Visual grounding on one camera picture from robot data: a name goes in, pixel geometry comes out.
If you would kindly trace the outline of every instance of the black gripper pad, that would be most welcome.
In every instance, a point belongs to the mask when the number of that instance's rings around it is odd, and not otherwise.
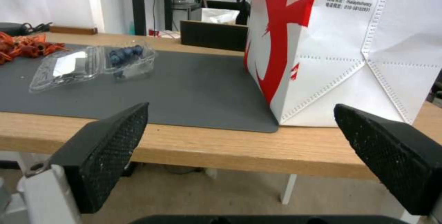
[[[337,104],[352,148],[412,215],[428,215],[442,189],[442,147],[414,127]]]
[[[144,133],[148,105],[86,124],[50,158],[65,169],[81,213],[95,213],[106,201]]]

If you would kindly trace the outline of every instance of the clear plastic container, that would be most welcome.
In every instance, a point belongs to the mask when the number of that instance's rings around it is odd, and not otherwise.
[[[61,85],[93,79],[100,71],[100,57],[95,47],[60,51],[45,57],[29,86],[38,92]]]
[[[30,92],[88,81],[99,74],[113,74],[128,79],[153,70],[158,54],[143,40],[115,46],[88,46],[73,51],[59,51],[46,56],[29,86]]]

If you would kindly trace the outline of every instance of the white label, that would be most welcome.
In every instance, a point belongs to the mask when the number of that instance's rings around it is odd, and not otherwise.
[[[55,63],[53,76],[62,76],[69,74],[75,70],[75,61],[77,58],[86,58],[85,51],[71,53],[67,56],[60,57]]]

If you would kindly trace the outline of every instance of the floor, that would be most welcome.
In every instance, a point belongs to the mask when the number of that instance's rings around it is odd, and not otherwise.
[[[21,177],[0,169],[8,189]],[[285,175],[218,170],[218,178],[174,175],[161,165],[139,166],[122,177],[103,208],[83,215],[86,224],[128,223],[156,214],[379,214],[387,193],[378,182],[298,176],[289,205],[278,194]]]

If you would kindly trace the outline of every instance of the stitching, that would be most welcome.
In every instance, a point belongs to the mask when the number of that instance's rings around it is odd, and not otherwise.
[[[381,65],[387,65],[387,66],[388,65],[394,65],[394,66],[437,68],[437,69],[439,69],[439,67],[441,67],[441,66],[438,66],[438,65],[413,64],[413,63],[405,63],[405,62],[377,61],[376,63],[381,64]],[[411,124],[412,120],[409,118],[409,113],[406,110],[404,104],[402,104],[401,100],[398,98],[396,93],[393,91],[393,89],[391,88],[390,84],[386,81],[384,76],[381,74],[381,72],[380,72],[378,66],[376,65],[376,63],[371,61],[370,59],[367,62],[367,64],[369,65],[369,67],[373,71],[374,75],[376,76],[376,78],[381,83],[381,86],[387,92],[387,95],[389,95],[389,97],[393,101],[393,104],[399,109],[399,114],[404,118],[404,120],[407,123]]]
[[[374,38],[374,32],[376,31],[377,24],[379,23],[379,19],[381,18],[382,11],[384,10],[386,2],[387,2],[387,0],[378,0],[377,1],[376,8],[375,8],[374,14],[370,20],[369,28],[367,30],[367,33],[366,33],[366,36],[364,39],[364,43],[363,43],[363,47],[362,47],[362,53],[363,53],[365,59],[367,59],[367,56],[370,52],[371,42],[373,41],[373,38]]]
[[[372,69],[374,75],[376,76],[376,78],[381,83],[381,86],[387,92],[387,95],[390,96],[391,100],[393,101],[393,104],[399,109],[399,114],[404,118],[404,120],[407,123],[410,124],[411,123],[411,119],[409,118],[408,111],[405,109],[405,106],[402,104],[401,100],[399,100],[398,96],[393,91],[393,89],[391,88],[390,84],[387,82],[387,80],[381,74],[381,72],[379,71],[379,68],[371,60],[368,60],[367,64],[370,66],[370,68]]]
[[[392,61],[376,61],[377,64],[383,65],[395,65],[402,67],[423,67],[423,68],[436,68],[438,65],[430,65],[430,64],[414,64],[413,62],[392,62]]]
[[[337,61],[337,62],[357,62],[357,61],[359,61],[359,59],[344,58],[344,57],[331,57],[331,56],[326,56],[325,58],[322,58],[321,56],[296,55],[296,58],[313,59],[313,60],[328,60],[328,61]]]
[[[329,58],[331,60],[334,61],[344,61],[344,60],[339,60],[339,59],[344,59],[344,58],[333,58],[333,57],[326,57]],[[294,115],[296,115],[298,112],[300,112],[301,110],[303,110],[305,107],[307,107],[310,103],[313,103],[314,101],[316,101],[319,97],[321,97],[322,95],[325,95],[328,91],[330,91],[331,89],[333,89],[333,87],[335,87],[337,84],[339,84],[341,81],[343,81],[344,79],[346,79],[348,77],[348,75],[352,72],[355,72],[355,70],[357,71],[357,68],[360,67],[360,65],[364,65],[365,62],[363,60],[358,60],[358,59],[348,59],[348,61],[352,61],[355,62],[350,68],[348,68],[346,71],[344,71],[342,74],[340,74],[338,77],[336,77],[335,79],[333,79],[333,81],[331,81],[330,83],[326,84],[324,87],[320,88],[318,91],[316,91],[315,93],[313,93],[310,97],[305,98],[303,101],[301,101],[300,104],[298,104],[297,106],[295,106],[292,109],[289,109],[288,111],[286,111],[283,115],[282,115],[282,121],[285,121],[289,118],[292,118]]]

